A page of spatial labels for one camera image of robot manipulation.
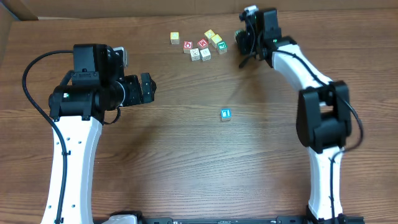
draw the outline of black and white robotic arm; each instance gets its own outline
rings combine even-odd
[[[333,82],[321,74],[291,37],[281,36],[275,9],[260,11],[251,6],[239,17],[245,21],[247,29],[237,31],[236,41],[241,53],[248,55],[240,67],[258,55],[298,92],[296,129],[310,156],[311,167],[311,194],[304,219],[308,223],[364,223],[361,217],[343,215],[340,204],[340,163],[346,138],[351,134],[348,87],[344,82]],[[75,69],[68,72],[49,99],[50,117],[56,128],[52,124],[54,157],[43,224],[93,223],[93,165],[105,124],[104,112],[118,110],[119,117],[119,107],[150,103],[156,89],[148,73],[141,74],[141,86],[136,76],[124,76],[128,58],[123,48],[76,45],[73,57]],[[70,78],[72,85],[67,85]],[[332,110],[322,113],[322,106],[330,106]],[[131,214],[115,215],[104,223],[141,223],[138,218]]]

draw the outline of white arm segment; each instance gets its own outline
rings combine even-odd
[[[300,57],[311,69],[311,71],[324,83],[331,82],[329,77],[322,75],[303,55],[298,45],[285,45],[278,50],[290,52]],[[292,85],[295,91],[303,90],[308,87],[321,87],[315,81],[307,69],[292,56],[274,52],[272,55],[272,65],[275,70],[280,72],[285,79]],[[324,149],[322,154],[317,154],[311,147],[307,148],[311,163],[311,196],[308,207],[316,219],[331,219],[330,202],[330,159],[334,153],[343,150],[339,147]],[[340,204],[340,162],[342,155],[336,157],[333,166],[333,196],[335,199],[335,217],[343,213]]]
[[[102,124],[94,118],[82,121],[81,116],[63,116],[55,123],[65,140],[68,156],[67,184],[63,200],[64,224],[93,223],[91,213],[91,186],[95,151],[102,132]],[[63,158],[62,148],[55,131],[54,156],[50,192],[42,224],[54,224],[60,197]]]

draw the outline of block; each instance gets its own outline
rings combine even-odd
[[[221,109],[221,120],[229,121],[232,118],[231,109]]]
[[[209,43],[203,38],[198,42],[198,48],[199,50],[203,50],[209,47]]]
[[[211,38],[214,37],[216,34],[210,29],[208,31],[205,32],[205,38],[207,40],[207,42],[211,41]]]
[[[226,45],[225,41],[221,41],[220,43],[217,44],[217,51],[219,54],[226,53],[228,49],[228,46]]]
[[[192,49],[192,50],[190,51],[190,53],[191,53],[192,62],[193,62],[193,61],[196,61],[196,60],[200,60],[199,49]]]
[[[192,50],[192,42],[184,41],[184,53],[190,54]]]
[[[209,48],[201,50],[200,51],[200,57],[201,57],[201,59],[203,61],[210,60],[211,59],[211,54],[210,54]]]
[[[180,44],[180,34],[178,32],[171,32],[170,40],[172,44]]]
[[[211,44],[213,45],[214,48],[217,49],[217,44],[220,43],[223,39],[216,34],[214,37],[211,38]]]

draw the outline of wooden table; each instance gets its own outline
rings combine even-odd
[[[283,12],[291,35],[325,75],[344,80],[366,129],[343,159],[345,214],[367,223],[398,218],[398,10]],[[310,195],[310,166],[295,130],[297,93],[265,62],[240,70],[238,15],[15,22],[0,73],[0,222],[39,223],[50,183],[52,130],[27,101],[21,77],[30,61],[73,44],[124,46],[126,75],[149,72],[155,101],[122,109],[105,126],[95,159],[93,215],[142,210],[147,217],[264,218],[300,215]],[[213,29],[229,45],[191,62],[181,41]],[[28,89],[49,112],[49,94],[73,68],[71,55],[40,61]],[[220,108],[233,118],[220,121]],[[106,119],[112,120],[114,112]],[[348,144],[357,140],[353,135]]]

